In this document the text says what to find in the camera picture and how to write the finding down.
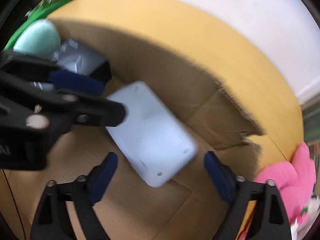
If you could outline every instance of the white rectangular device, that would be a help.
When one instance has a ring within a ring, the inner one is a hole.
[[[120,125],[106,129],[148,185],[162,186],[196,155],[193,138],[144,82],[107,99],[122,103],[127,115]]]

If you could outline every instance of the black cable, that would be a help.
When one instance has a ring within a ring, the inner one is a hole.
[[[8,178],[7,178],[7,175],[5,174],[5,172],[4,172],[3,169],[1,169],[1,170],[2,170],[2,173],[3,173],[3,176],[4,176],[5,180],[6,180],[6,182],[7,182],[7,184],[8,184],[8,187],[9,187],[9,190],[10,190],[10,193],[11,193],[11,196],[12,196],[12,200],[13,200],[13,202],[14,202],[14,205],[15,205],[15,207],[16,207],[16,210],[17,210],[17,213],[18,213],[18,216],[19,216],[20,224],[21,224],[22,231],[23,231],[23,239],[24,239],[24,240],[27,240],[27,236],[26,236],[26,232],[25,232],[24,227],[23,227],[23,223],[22,223],[22,219],[21,219],[21,216],[20,216],[20,212],[19,212],[19,209],[18,209],[16,200],[14,199],[13,192],[12,192],[12,190],[11,190],[11,187],[10,187],[10,184],[9,184],[9,181],[8,181]]]

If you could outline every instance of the pink plush toy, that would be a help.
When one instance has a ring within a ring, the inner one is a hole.
[[[316,168],[310,159],[308,146],[303,142],[298,146],[292,163],[280,162],[266,167],[254,179],[255,182],[266,183],[268,179],[275,181],[280,192],[289,223],[303,223],[307,218],[306,213],[301,216],[301,211],[312,196],[314,184],[316,183]],[[240,239],[244,240],[246,231]]]

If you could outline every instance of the mint green egg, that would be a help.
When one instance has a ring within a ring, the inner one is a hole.
[[[61,40],[56,27],[46,19],[33,22],[18,38],[13,50],[42,58],[50,58],[60,48]]]

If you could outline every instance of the white surface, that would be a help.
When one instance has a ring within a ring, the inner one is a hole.
[[[300,0],[180,1],[218,17],[255,44],[300,103],[320,92],[320,30]]]
[[[106,129],[148,185],[162,186],[195,156],[191,136],[144,82],[107,98],[123,103],[127,114],[120,125]]]

